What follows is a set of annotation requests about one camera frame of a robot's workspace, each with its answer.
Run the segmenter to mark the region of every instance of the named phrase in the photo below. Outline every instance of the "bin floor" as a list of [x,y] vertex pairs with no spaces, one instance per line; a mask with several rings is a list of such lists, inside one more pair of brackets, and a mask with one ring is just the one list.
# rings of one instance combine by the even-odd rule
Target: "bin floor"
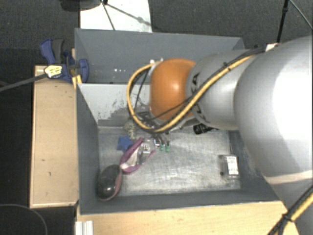
[[[116,150],[121,127],[98,127],[100,168],[119,164]],[[149,137],[144,132],[137,137]],[[229,182],[220,175],[219,155],[230,154],[226,131],[195,135],[191,128],[171,133],[170,151],[156,152],[136,172],[123,175],[119,196],[169,194],[239,189],[239,180]]]

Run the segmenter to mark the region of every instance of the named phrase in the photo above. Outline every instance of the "gray box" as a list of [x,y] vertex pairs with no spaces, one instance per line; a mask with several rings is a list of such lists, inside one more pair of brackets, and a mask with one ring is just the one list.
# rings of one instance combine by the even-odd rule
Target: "gray box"
[[[95,194],[98,171],[118,163],[122,155],[116,147],[118,137],[126,135],[125,83],[133,71],[150,58],[182,57],[198,61],[211,53],[243,48],[243,45],[238,38],[86,30],[76,30],[75,41],[76,58],[88,58],[91,74],[97,71],[97,75],[90,76],[92,83],[80,84],[77,90],[81,214],[278,199],[255,168],[238,132],[213,131],[196,137],[186,128],[172,134],[169,153],[157,151],[137,172],[124,175],[121,191],[114,199],[99,200]],[[102,43],[109,41],[111,49],[102,52]],[[133,43],[133,47],[121,43]],[[118,77],[112,72],[115,64],[126,70]],[[148,95],[146,85],[141,94],[144,103]],[[141,131],[137,134],[147,136]],[[234,184],[219,175],[218,156],[230,153],[238,156],[240,179]]]

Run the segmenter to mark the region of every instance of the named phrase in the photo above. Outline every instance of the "black computer mouse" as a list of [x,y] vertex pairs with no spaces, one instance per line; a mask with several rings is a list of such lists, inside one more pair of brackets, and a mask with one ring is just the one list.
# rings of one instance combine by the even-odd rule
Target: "black computer mouse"
[[114,198],[122,185],[122,170],[113,164],[105,168],[97,177],[96,194],[101,200]]

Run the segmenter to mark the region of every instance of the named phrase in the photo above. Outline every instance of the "orange object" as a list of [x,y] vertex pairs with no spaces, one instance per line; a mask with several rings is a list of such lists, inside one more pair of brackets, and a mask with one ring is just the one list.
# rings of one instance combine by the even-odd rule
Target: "orange object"
[[[172,58],[163,61],[154,69],[150,81],[149,102],[153,116],[157,117],[184,102],[188,74],[195,64],[196,62],[188,59]],[[163,114],[158,119],[168,121],[181,106]]]

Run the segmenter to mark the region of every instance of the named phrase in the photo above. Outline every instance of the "black floor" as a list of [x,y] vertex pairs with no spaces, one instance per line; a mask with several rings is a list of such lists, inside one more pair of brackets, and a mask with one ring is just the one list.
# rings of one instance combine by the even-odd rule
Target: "black floor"
[[[313,0],[294,0],[312,24]],[[247,48],[275,42],[284,0],[149,0],[153,31],[242,37]],[[0,0],[0,81],[17,82],[43,63],[39,44],[62,38],[74,47],[79,4],[73,0]],[[312,31],[290,5],[282,41]],[[0,93],[0,204],[27,206],[32,86]],[[49,235],[73,234],[73,208],[39,210]],[[0,234],[45,234],[22,207],[0,205]]]

